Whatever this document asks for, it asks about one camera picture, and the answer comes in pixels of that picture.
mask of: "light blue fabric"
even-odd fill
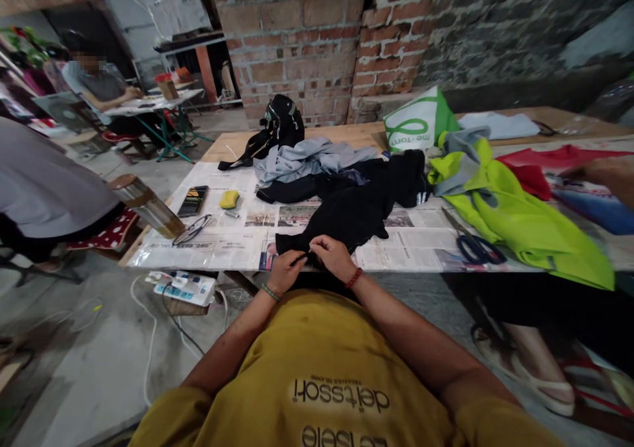
[[[376,149],[353,149],[347,143],[332,143],[325,137],[302,140],[294,147],[277,145],[266,158],[253,159],[253,167],[262,183],[274,180],[288,183],[317,173],[338,173],[348,166],[377,158]]]
[[[70,61],[62,70],[68,87],[90,106],[104,125],[110,125],[112,118],[99,112],[84,96],[90,92],[100,102],[108,102],[125,94],[125,78],[114,64],[106,63],[100,75],[90,75],[76,62]]]

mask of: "wooden table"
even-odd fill
[[[553,137],[545,137],[536,135],[535,137],[525,137],[509,140],[494,140],[491,142],[492,147],[501,145],[525,145],[530,143],[547,143],[552,141],[561,141],[562,143],[574,141],[575,139],[592,139],[592,138],[609,138],[621,137],[624,135],[634,134],[630,129],[606,123],[594,118],[564,112],[563,110],[554,109],[552,107],[534,107],[519,108],[510,110],[496,110],[496,112],[508,116],[516,114],[526,114],[533,120],[538,120],[550,125],[555,130],[566,129],[567,127],[585,128],[583,133],[575,133],[571,135],[554,135]],[[200,161],[202,162],[219,162],[234,161],[233,152],[240,156],[244,152],[247,140],[257,132],[232,132],[223,133],[207,150]],[[339,125],[336,127],[310,128],[306,130],[306,138],[326,137],[334,143],[348,142],[353,148],[374,147],[378,152],[388,149],[385,127],[383,122],[360,123],[355,125]],[[148,233],[150,227],[147,226],[136,241],[130,246],[129,250],[119,261],[119,265],[127,267],[130,259],[135,255],[139,246],[143,243],[143,238]]]

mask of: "hand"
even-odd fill
[[[136,87],[126,87],[125,93],[123,97],[125,97],[125,101],[136,99],[137,98],[137,88]]]
[[[632,165],[624,158],[599,158],[582,166],[562,172],[562,178],[584,180],[593,184],[609,186],[611,182],[623,178],[632,178]]]
[[[290,250],[281,256],[277,256],[273,261],[271,277],[269,277],[266,285],[275,295],[280,297],[284,295],[297,280],[297,276],[304,268],[306,260],[308,260],[306,257],[297,260],[302,254],[303,252],[301,251]]]
[[[357,266],[343,242],[326,235],[317,236],[310,241],[310,251],[317,254],[326,269],[341,282],[348,283],[355,276]]]

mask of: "wrist bracelet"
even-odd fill
[[[352,279],[350,279],[350,282],[348,282],[345,285],[346,289],[352,289],[352,286],[355,284],[355,282],[357,281],[357,279],[361,276],[361,274],[363,273],[363,269],[361,269],[360,267],[357,267],[357,271],[355,272],[354,276],[352,277]]]
[[[268,287],[265,283],[263,283],[263,284],[262,284],[262,290],[263,290],[263,291],[265,291],[265,292],[266,292],[268,295],[270,295],[271,297],[273,297],[273,299],[274,299],[276,302],[279,302],[279,301],[281,300],[281,299],[278,297],[278,295],[277,295],[275,292],[273,292],[271,289],[269,289],[269,287]]]

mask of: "red bracelet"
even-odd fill
[[[352,277],[352,279],[350,279],[350,282],[348,282],[345,285],[346,289],[352,289],[352,286],[355,284],[355,282],[357,281],[357,279],[361,276],[361,274],[363,273],[363,269],[361,269],[360,267],[357,268],[357,271],[355,272],[354,276]]]

